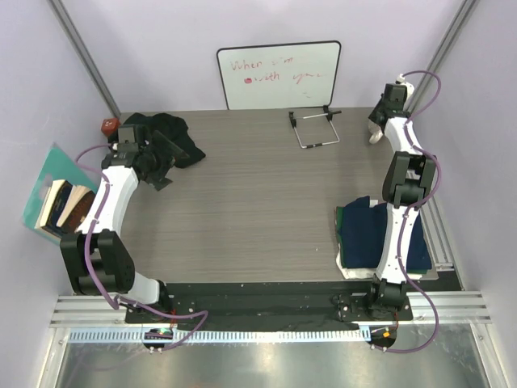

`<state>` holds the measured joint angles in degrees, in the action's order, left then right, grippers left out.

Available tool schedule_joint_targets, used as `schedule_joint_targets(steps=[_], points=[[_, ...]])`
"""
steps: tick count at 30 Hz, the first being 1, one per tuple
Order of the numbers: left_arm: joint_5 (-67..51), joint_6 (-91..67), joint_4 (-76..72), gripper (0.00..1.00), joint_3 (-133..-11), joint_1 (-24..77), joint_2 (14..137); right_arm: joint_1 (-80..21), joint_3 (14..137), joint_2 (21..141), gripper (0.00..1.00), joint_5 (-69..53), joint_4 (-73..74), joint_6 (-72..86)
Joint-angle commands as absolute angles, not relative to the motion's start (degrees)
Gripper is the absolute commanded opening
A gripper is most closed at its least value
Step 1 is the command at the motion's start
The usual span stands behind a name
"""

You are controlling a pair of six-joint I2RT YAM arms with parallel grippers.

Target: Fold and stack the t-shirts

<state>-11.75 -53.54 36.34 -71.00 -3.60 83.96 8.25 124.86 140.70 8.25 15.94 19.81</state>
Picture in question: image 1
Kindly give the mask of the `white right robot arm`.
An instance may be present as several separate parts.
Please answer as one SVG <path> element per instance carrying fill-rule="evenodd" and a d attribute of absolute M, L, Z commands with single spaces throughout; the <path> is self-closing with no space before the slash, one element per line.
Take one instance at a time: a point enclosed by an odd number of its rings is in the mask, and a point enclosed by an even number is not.
<path fill-rule="evenodd" d="M 406 262 L 414 224 L 424 199 L 431 193 L 436 161 L 425 154 L 414 135 L 406 102 L 414 86 L 400 75 L 385 85 L 380 100 L 368 116 L 369 142 L 388 139 L 393 158 L 382 187 L 387 226 L 380 262 L 364 300 L 365 310 L 374 319 L 394 318 L 407 309 L 409 275 Z"/>

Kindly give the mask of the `orange brown cover book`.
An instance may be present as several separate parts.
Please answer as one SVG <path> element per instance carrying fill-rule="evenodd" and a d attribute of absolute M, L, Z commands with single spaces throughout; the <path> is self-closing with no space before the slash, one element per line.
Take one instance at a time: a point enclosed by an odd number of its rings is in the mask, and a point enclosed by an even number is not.
<path fill-rule="evenodd" d="M 63 234 L 72 234 L 84 222 L 95 199 L 93 190 L 86 186 L 75 185 L 69 195 L 57 227 Z"/>

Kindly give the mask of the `black t shirt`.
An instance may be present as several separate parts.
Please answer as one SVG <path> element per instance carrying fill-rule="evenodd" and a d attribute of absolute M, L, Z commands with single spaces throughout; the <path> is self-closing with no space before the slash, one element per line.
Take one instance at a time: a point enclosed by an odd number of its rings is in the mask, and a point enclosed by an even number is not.
<path fill-rule="evenodd" d="M 191 167 L 206 158 L 206 153 L 198 148 L 189 136 L 187 122 L 181 117 L 165 112 L 152 116 L 135 112 L 124 121 L 124 124 L 147 125 L 151 131 L 157 130 L 184 150 L 188 154 L 188 158 L 179 159 L 175 162 L 174 166 L 179 169 Z"/>

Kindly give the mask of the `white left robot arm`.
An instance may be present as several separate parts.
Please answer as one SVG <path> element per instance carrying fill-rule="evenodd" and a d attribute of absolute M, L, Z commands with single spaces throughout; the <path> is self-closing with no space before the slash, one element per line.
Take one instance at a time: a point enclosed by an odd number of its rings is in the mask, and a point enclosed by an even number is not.
<path fill-rule="evenodd" d="M 85 220 L 60 241 L 69 281 L 79 295 L 100 295 L 115 310 L 122 303 L 141 308 L 161 323 L 172 311 L 166 285 L 135 269 L 120 231 L 139 183 L 162 190 L 171 182 L 169 170 L 189 155 L 169 134 L 146 124 L 120 126 L 107 148 L 97 171 L 99 189 Z"/>

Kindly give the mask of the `white mug orange inside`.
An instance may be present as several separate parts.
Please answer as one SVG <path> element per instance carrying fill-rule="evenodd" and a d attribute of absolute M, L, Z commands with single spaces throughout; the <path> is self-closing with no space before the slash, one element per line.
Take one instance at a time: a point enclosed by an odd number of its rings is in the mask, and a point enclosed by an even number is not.
<path fill-rule="evenodd" d="M 384 136 L 384 125 L 368 120 L 368 131 L 370 132 L 369 143 L 376 144 Z"/>

